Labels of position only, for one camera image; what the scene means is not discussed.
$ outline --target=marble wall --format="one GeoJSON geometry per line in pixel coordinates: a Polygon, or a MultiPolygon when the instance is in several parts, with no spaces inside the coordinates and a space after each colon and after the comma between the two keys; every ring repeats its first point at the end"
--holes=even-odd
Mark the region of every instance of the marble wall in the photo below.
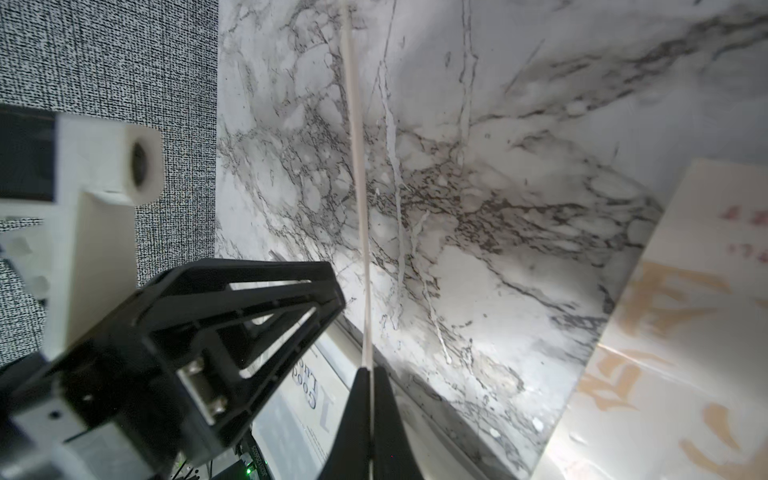
{"type": "MultiPolygon", "coordinates": [[[[379,360],[527,478],[690,159],[765,162],[768,5],[353,2],[379,360]]],[[[217,255],[328,260],[362,327],[339,16],[220,0],[217,255]]]]}

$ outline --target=marble surface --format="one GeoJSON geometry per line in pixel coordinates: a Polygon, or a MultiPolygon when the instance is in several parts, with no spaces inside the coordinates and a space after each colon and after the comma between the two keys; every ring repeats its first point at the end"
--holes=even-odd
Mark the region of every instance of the marble surface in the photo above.
{"type": "MultiPolygon", "coordinates": [[[[527,478],[691,158],[765,162],[768,5],[353,2],[378,360],[527,478]]],[[[334,2],[220,0],[217,255],[333,263],[362,327],[334,2]]]]}

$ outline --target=white stick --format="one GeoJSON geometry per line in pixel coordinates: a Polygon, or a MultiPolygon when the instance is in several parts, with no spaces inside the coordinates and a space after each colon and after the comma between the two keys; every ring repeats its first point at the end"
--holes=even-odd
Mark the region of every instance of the white stick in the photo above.
{"type": "Polygon", "coordinates": [[[349,110],[349,133],[352,137],[352,164],[355,174],[355,194],[357,197],[357,220],[359,221],[360,249],[362,250],[363,270],[366,277],[366,310],[362,328],[362,366],[373,371],[373,340],[371,332],[371,273],[370,251],[368,246],[368,197],[366,196],[366,161],[363,156],[362,113],[360,109],[360,89],[357,80],[357,61],[352,45],[352,22],[349,20],[349,6],[341,1],[341,57],[344,61],[346,81],[346,102],[349,110]]]}

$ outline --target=metal bolt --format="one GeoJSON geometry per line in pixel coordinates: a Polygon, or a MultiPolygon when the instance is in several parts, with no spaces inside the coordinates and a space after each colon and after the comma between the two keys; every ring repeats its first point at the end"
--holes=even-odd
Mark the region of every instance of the metal bolt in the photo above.
{"type": "Polygon", "coordinates": [[[227,398],[224,396],[218,396],[208,404],[208,412],[210,412],[211,415],[218,415],[226,412],[226,410],[227,398]]]}
{"type": "Polygon", "coordinates": [[[203,371],[203,367],[205,367],[205,362],[203,361],[203,357],[198,356],[196,359],[192,360],[187,365],[187,373],[190,375],[194,375],[195,373],[200,373],[203,371]]]}

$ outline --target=gray fabric background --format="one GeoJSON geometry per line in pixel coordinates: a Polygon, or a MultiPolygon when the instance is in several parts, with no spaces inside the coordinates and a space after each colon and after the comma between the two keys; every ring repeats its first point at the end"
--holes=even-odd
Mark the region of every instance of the gray fabric background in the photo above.
{"type": "MultiPolygon", "coordinates": [[[[165,189],[137,208],[139,283],[214,254],[216,61],[215,0],[0,0],[0,103],[163,133],[165,189]]],[[[44,324],[0,262],[0,364],[36,350],[44,324]]]]}

